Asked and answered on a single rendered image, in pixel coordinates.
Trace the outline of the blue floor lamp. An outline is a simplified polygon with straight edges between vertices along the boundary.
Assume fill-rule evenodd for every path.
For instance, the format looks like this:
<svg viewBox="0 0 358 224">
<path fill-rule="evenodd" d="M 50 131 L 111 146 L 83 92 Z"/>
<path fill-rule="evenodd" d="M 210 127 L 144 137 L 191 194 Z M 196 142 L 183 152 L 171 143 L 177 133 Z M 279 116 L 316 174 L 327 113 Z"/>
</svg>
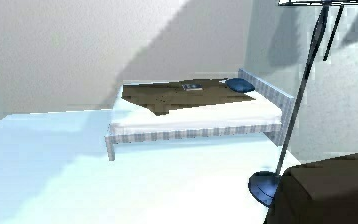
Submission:
<svg viewBox="0 0 358 224">
<path fill-rule="evenodd" d="M 329 10 L 332 7 L 338 7 L 338 13 L 335 18 L 332 31 L 330 33 L 327 46 L 325 48 L 323 60 L 327 61 L 331 52 L 332 44 L 337 32 L 341 17 L 343 15 L 344 8 L 346 6 L 357 6 L 358 0 L 278 0 L 277 5 L 279 7 L 321 7 L 318 18 L 316 19 L 314 28 L 312 30 L 311 42 L 307 54 L 307 60 L 303 69 L 301 82 L 299 85 L 298 93 L 295 98 L 291 99 L 290 103 L 285 103 L 286 111 L 283 115 L 286 116 L 286 120 L 283 122 L 284 128 L 281 129 L 281 133 L 278 135 L 282 150 L 279 156 L 276 170 L 271 171 L 258 171 L 249 178 L 248 189 L 251 195 L 262 205 L 269 207 L 273 201 L 275 192 L 279 185 L 281 175 L 280 171 L 283 167 L 283 162 L 286 155 L 286 150 L 289 146 L 293 128 L 295 126 L 296 118 L 300 109 L 300 105 L 303 99 L 303 94 L 306 89 L 308 78 L 311 73 L 311 69 L 314 60 L 317 56 L 318 50 L 321 46 L 323 36 L 326 31 Z"/>
</svg>

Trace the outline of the white bed with grey frame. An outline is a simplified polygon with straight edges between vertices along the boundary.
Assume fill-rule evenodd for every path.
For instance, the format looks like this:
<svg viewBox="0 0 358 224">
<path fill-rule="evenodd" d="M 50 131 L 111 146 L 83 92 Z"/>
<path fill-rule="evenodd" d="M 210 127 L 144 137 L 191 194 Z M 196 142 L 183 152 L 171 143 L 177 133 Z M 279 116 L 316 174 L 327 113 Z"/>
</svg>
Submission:
<svg viewBox="0 0 358 224">
<path fill-rule="evenodd" d="M 245 79 L 255 87 L 245 93 L 253 100 L 170 110 L 160 116 L 122 99 L 124 85 L 121 86 L 105 135 L 108 158 L 115 159 L 114 146 L 119 143 L 257 132 L 265 133 L 275 145 L 281 146 L 278 135 L 286 120 L 284 104 L 294 97 L 243 69 L 235 78 Z"/>
</svg>

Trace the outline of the brown blanket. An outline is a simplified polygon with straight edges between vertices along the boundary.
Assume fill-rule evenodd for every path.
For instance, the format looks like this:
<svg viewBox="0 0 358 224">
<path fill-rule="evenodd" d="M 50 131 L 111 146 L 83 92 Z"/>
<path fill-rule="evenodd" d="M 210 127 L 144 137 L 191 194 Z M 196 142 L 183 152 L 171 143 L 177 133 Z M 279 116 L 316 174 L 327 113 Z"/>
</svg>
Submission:
<svg viewBox="0 0 358 224">
<path fill-rule="evenodd" d="M 201 91 L 185 91 L 182 84 L 200 84 Z M 253 97 L 231 90 L 220 79 L 193 79 L 168 83 L 124 85 L 122 99 L 142 106 L 153 114 L 206 105 L 251 101 Z"/>
</svg>

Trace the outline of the blue pillow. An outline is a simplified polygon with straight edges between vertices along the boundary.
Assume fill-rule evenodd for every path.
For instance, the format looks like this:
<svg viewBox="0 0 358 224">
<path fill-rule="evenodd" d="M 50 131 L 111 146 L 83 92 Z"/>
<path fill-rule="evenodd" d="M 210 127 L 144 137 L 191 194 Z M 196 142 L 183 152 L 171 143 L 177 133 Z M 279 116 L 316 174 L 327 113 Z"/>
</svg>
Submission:
<svg viewBox="0 0 358 224">
<path fill-rule="evenodd" d="M 255 90 L 255 87 L 242 78 L 227 79 L 225 84 L 233 91 L 238 93 L 247 93 Z"/>
</svg>

